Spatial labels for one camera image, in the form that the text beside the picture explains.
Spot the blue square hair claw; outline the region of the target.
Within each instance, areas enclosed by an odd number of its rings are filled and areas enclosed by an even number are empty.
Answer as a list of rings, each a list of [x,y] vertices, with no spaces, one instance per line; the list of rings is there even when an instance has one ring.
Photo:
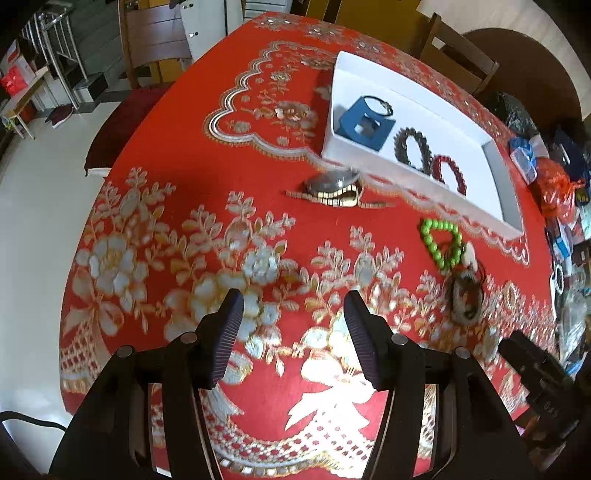
[[[392,105],[376,96],[360,97],[339,119],[339,136],[379,152],[396,125]]]

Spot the red floral tablecloth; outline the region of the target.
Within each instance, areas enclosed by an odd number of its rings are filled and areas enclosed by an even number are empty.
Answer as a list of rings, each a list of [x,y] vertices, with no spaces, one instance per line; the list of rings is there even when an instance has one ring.
[[[527,406],[495,352],[513,330],[552,349],[544,221],[519,174],[525,234],[461,232],[486,271],[484,318],[453,324],[444,279],[420,238],[455,214],[395,189],[388,207],[290,197],[320,169],[339,52],[427,87],[506,151],[510,131],[477,100],[369,36],[293,15],[246,23],[193,64],[143,120],[102,186],[62,303],[62,398],[75,412],[112,353],[164,346],[229,289],[245,313],[228,370],[204,398],[228,479],[345,479],[363,473],[386,396],[363,378],[342,317],[359,288],[391,328],[425,347],[470,349],[513,415]]]

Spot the red plastic bag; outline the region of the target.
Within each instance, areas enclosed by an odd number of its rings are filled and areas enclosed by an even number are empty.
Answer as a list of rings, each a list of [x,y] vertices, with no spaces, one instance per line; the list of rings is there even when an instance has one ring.
[[[535,192],[538,204],[546,219],[570,224],[576,220],[576,191],[585,186],[583,180],[572,181],[557,162],[548,157],[538,157]]]

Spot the white shallow box tray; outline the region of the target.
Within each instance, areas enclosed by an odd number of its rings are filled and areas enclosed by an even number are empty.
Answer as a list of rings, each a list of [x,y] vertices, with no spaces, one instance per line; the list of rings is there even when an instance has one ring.
[[[339,119],[360,97],[389,102],[396,125],[379,152],[339,136]],[[451,209],[513,240],[524,231],[508,167],[493,140],[467,115],[417,82],[339,52],[322,158]]]

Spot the blue tissue pack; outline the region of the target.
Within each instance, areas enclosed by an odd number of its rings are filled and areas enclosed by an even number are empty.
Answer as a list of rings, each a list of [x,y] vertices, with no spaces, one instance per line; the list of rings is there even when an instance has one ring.
[[[510,157],[527,185],[537,178],[540,158],[549,158],[549,151],[540,134],[530,139],[513,137],[509,141]]]

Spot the navy blue cloth bag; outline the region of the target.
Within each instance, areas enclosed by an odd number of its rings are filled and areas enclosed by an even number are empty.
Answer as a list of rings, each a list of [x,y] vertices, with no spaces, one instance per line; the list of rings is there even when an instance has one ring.
[[[583,150],[562,130],[557,130],[550,147],[551,158],[559,163],[572,181],[590,182]]]

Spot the black plastic bag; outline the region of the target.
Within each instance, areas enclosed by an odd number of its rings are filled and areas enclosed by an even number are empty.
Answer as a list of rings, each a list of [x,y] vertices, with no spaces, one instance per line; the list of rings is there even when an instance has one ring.
[[[506,92],[495,92],[492,95],[490,111],[518,137],[529,140],[539,134],[538,127],[525,106]]]

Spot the dark wooden slat chair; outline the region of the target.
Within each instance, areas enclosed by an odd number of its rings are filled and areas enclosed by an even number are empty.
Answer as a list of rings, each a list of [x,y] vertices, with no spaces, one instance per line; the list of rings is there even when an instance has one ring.
[[[483,92],[500,66],[438,13],[431,17],[420,60],[471,95]]]

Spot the left brown wooden chair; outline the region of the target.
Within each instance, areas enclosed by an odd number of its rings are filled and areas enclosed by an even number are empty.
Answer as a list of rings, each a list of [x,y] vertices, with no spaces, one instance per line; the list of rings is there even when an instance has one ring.
[[[132,89],[141,87],[137,70],[149,68],[152,84],[175,82],[190,66],[191,55],[180,6],[149,1],[117,1],[125,73]]]

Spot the round dark table top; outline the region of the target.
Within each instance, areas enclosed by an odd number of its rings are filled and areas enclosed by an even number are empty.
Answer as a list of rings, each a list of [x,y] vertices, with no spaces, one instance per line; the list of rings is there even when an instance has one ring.
[[[485,28],[465,37],[499,63],[477,99],[490,104],[496,93],[517,98],[539,129],[560,120],[582,118],[573,81],[560,61],[541,43],[513,30]]]

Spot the white jacket on chair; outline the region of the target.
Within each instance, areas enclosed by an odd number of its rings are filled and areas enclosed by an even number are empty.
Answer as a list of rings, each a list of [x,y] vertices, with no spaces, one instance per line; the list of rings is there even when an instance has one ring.
[[[187,0],[179,4],[192,62],[226,36],[224,1]]]

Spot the red bag on shelf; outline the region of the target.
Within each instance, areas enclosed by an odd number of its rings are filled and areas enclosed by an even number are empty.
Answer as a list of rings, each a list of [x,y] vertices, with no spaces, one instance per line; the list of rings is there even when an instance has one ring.
[[[27,88],[27,82],[23,78],[17,65],[11,66],[1,79],[4,90],[11,97]]]

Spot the metal stair railing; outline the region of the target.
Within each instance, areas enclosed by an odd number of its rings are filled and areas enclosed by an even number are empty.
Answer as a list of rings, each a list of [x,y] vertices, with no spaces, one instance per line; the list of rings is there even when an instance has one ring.
[[[22,29],[24,37],[40,52],[50,70],[56,74],[69,102],[78,110],[84,102],[76,86],[89,80],[87,70],[74,38],[71,14],[74,5],[68,1],[43,1]]]

